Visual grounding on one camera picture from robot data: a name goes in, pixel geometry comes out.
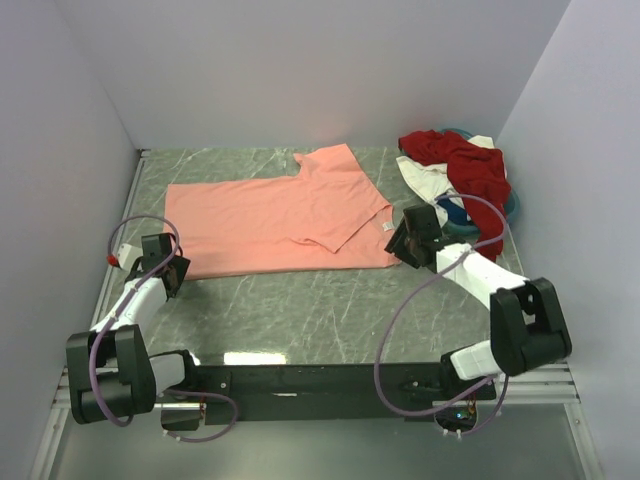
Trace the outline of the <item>pink t shirt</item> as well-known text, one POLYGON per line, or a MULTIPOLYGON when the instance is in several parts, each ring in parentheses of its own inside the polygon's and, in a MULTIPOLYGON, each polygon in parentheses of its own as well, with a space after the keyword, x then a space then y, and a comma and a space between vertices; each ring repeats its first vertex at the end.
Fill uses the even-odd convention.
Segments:
POLYGON ((385 250, 393 207, 351 149, 294 159, 294 176, 168 186, 165 216, 191 261, 189 279, 397 264, 385 250))

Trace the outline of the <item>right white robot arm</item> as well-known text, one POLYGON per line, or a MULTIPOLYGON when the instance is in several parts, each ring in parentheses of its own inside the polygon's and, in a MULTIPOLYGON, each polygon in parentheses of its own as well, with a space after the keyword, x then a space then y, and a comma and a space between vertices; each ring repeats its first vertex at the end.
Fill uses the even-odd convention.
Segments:
POLYGON ((464 397, 482 377, 519 376, 571 355, 572 340, 554 285, 512 273, 464 239, 445 235, 433 206, 405 209, 385 251, 453 282, 489 312, 487 340, 441 357, 439 387, 447 397, 464 397))

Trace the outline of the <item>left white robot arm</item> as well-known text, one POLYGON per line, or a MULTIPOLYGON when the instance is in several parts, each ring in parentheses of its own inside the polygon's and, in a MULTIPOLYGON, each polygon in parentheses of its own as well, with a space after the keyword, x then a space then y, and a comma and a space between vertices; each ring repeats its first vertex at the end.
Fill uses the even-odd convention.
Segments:
POLYGON ((165 391, 176 401, 193 399, 200 378, 193 355, 174 350, 150 355, 144 331, 157 311, 177 295, 190 261, 172 233, 142 238, 121 296, 91 330, 66 342, 71 412, 78 424, 114 420, 126 426, 153 410, 165 391))

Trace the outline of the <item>blue t shirt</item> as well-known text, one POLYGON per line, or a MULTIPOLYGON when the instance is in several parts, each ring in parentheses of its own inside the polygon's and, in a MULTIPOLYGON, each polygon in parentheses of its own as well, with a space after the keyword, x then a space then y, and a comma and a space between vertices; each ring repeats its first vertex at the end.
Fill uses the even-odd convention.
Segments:
POLYGON ((434 208, 441 226, 447 222, 463 226, 472 224, 471 217, 464 208, 461 198, 440 195, 435 198, 434 208))

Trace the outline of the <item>white t shirt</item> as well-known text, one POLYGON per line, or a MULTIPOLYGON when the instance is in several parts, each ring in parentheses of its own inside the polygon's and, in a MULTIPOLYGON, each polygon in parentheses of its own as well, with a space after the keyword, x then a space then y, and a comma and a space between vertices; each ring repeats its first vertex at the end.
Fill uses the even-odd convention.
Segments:
MULTIPOLYGON (((491 137, 474 135, 468 137, 460 133, 463 138, 475 146, 482 148, 495 148, 494 141, 491 137)), ((440 206, 437 199, 442 195, 450 195, 458 193, 451 184, 447 175, 446 163, 424 166, 410 159, 408 156, 399 156, 396 158, 401 176, 410 190, 415 193, 421 200, 434 206, 440 226, 444 226, 448 220, 454 219, 447 209, 440 206)), ((449 200, 453 203, 460 214, 462 220, 470 220, 470 216, 466 213, 463 200, 454 198, 449 200)))

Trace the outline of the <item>red t shirt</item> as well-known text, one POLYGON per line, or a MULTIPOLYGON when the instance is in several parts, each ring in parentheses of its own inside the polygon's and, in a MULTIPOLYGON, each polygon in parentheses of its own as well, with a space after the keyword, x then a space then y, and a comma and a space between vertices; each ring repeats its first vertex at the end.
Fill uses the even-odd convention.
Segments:
POLYGON ((415 131, 398 140, 400 156, 429 166, 446 163, 447 175, 458 192, 479 240, 487 241, 503 231, 505 205, 511 194, 503 153, 497 148, 475 146, 454 131, 415 131))

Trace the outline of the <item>black base beam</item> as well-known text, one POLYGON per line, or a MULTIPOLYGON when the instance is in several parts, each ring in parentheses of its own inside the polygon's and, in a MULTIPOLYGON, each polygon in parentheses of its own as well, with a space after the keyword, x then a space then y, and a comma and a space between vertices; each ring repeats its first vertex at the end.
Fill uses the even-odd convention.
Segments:
MULTIPOLYGON (((459 380, 438 363, 380 366, 386 398, 403 410, 430 409, 480 380, 459 380)), ((239 421, 353 420, 390 418, 379 399, 371 364, 198 366, 183 393, 162 401, 161 425, 195 431, 201 425, 239 421)))

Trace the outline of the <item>aluminium rail frame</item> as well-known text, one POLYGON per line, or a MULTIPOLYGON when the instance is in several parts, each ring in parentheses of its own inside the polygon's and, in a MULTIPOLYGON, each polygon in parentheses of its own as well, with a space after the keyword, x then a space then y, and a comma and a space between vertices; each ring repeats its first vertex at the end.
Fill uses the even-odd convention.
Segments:
MULTIPOLYGON (((580 397, 565 362, 547 365, 509 381, 506 405, 578 404, 580 397)), ((62 370, 29 479, 48 479, 70 415, 67 368, 62 370)))

